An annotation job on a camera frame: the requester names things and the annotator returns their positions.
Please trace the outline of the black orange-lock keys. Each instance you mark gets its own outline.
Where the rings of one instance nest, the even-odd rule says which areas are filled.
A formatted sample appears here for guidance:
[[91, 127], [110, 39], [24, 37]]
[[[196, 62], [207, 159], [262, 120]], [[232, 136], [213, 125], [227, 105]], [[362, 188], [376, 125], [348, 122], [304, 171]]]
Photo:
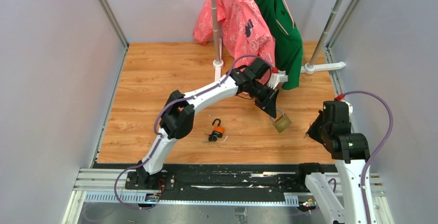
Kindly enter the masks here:
[[207, 142], [216, 142], [219, 139], [219, 137], [215, 134], [209, 134], [207, 138], [203, 141], [203, 143]]

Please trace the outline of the brass padlock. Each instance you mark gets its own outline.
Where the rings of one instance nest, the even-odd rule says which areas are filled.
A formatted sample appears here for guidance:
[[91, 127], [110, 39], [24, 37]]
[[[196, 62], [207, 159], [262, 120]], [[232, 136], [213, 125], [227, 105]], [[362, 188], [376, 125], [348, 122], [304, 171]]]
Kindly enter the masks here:
[[279, 113], [279, 115], [276, 118], [270, 117], [270, 121], [275, 129], [279, 133], [282, 133], [292, 124], [292, 121], [282, 110], [276, 109], [276, 112]]

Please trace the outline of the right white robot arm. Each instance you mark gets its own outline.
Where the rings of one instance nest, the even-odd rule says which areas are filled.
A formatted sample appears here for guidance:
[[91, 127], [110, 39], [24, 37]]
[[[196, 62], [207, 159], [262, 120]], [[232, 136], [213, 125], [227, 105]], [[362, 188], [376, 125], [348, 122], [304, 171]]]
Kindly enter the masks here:
[[365, 168], [370, 158], [368, 141], [363, 134], [352, 133], [349, 115], [348, 103], [325, 101], [306, 133], [322, 144], [335, 161], [343, 203], [329, 186], [319, 163], [300, 164], [295, 185], [300, 191], [313, 194], [326, 223], [377, 223], [370, 196], [370, 175]]

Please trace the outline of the orange padlock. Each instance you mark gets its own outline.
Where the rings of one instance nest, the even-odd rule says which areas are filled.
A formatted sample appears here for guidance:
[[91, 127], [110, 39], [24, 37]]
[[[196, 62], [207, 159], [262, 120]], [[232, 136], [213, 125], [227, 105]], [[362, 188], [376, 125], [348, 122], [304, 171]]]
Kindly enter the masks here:
[[212, 122], [212, 126], [214, 126], [214, 129], [211, 134], [215, 134], [219, 138], [222, 138], [225, 129], [221, 126], [221, 120], [219, 118], [214, 119]]

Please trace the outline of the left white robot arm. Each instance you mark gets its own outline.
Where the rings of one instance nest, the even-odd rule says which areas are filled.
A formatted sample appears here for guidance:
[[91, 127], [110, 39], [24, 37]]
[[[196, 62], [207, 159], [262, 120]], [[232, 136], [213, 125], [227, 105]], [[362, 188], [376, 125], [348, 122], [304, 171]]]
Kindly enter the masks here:
[[157, 186], [158, 174], [175, 143], [192, 131], [199, 112], [218, 101], [245, 92], [258, 108], [276, 118], [277, 87], [288, 80], [288, 75], [259, 56], [253, 58], [249, 65], [232, 66], [227, 74], [202, 88], [186, 93], [175, 90], [169, 95], [154, 122], [157, 137], [135, 168], [139, 185], [145, 189]]

